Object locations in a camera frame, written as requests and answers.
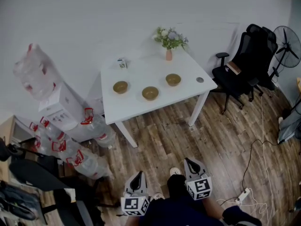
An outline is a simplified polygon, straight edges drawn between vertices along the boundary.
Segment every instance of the wooden bowl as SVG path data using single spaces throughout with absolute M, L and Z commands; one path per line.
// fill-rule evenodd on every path
M 170 86 L 176 86 L 181 82 L 180 76 L 176 73 L 170 73 L 165 79 Z
M 125 81 L 118 81 L 114 84 L 113 90 L 118 94 L 123 94 L 127 90 L 127 83 Z
M 142 96 L 147 100 L 154 100 L 157 98 L 159 91 L 156 87 L 149 86 L 143 89 Z

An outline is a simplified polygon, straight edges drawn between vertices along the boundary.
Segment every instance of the pink vase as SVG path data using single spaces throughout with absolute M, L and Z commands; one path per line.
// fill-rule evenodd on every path
M 171 52 L 171 49 L 166 50 L 166 60 L 167 61 L 173 60 L 173 54 Z

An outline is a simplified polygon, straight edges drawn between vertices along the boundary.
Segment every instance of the power strip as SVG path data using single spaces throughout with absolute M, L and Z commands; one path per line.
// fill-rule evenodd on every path
M 246 188 L 235 200 L 236 204 L 242 204 L 243 200 L 249 195 L 250 189 Z

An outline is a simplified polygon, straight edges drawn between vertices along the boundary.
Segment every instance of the wooden floor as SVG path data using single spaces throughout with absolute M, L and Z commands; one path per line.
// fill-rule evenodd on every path
M 273 98 L 264 91 L 262 97 L 264 140 L 277 143 L 278 117 L 282 109 L 288 108 L 288 102 L 280 91 L 273 92 Z M 132 148 L 123 135 L 117 132 L 114 148 L 99 149 L 90 146 L 95 152 L 108 160 L 114 179 L 108 178 L 99 186 L 103 193 L 103 203 L 114 203 L 123 194 L 124 183 L 137 171 L 144 171 L 147 177 L 150 195 L 162 192 L 168 197 L 166 182 L 169 169 L 179 167 L 182 172 L 183 159 L 193 157 L 202 161 L 212 177 L 215 199 L 228 199 L 241 193 L 241 180 L 246 169 L 251 143 L 262 138 L 261 99 L 255 94 L 252 103 L 243 96 L 245 103 L 240 110 L 234 100 L 229 101 L 228 111 L 221 115 L 225 95 L 210 94 L 194 126 L 187 121 L 192 114 L 197 97 L 132 118 L 125 122 L 132 130 L 138 148 Z M 265 157 L 272 184 L 273 211 L 270 226 L 286 226 L 295 216 L 288 213 L 300 196 L 298 183 L 301 181 L 300 142 L 290 139 L 282 145 L 265 145 Z M 272 198 L 269 181 L 263 160 L 263 146 L 257 142 L 253 145 L 252 160 L 246 173 L 244 185 L 253 190 L 258 203 L 267 203 L 268 217 L 271 214 Z M 49 204 L 45 194 L 43 202 Z M 244 204 L 252 205 L 255 201 L 247 199 Z M 234 204 L 226 202 L 227 208 Z M 252 213 L 255 206 L 241 207 Z M 267 212 L 260 214 L 260 205 L 253 212 L 263 225 L 267 224 Z M 106 225 L 122 226 L 126 217 L 117 217 L 120 209 L 101 208 Z M 50 225 L 60 225 L 57 212 L 48 214 Z

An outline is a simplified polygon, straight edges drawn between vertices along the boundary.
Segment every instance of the fan blade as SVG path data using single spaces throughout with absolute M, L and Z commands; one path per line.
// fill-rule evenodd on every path
M 291 49 L 290 49 L 290 51 L 297 59 L 299 59 L 298 56 L 296 56 L 296 54 Z
M 286 37 L 286 32 L 285 32 L 284 28 L 283 28 L 283 32 L 284 32 L 285 43 L 287 43 L 287 37 Z
M 278 50 L 277 52 L 276 52 L 276 54 L 279 54 L 280 52 L 282 52 L 283 50 L 285 50 L 285 48 L 283 47 L 283 48 L 281 48 L 280 50 Z

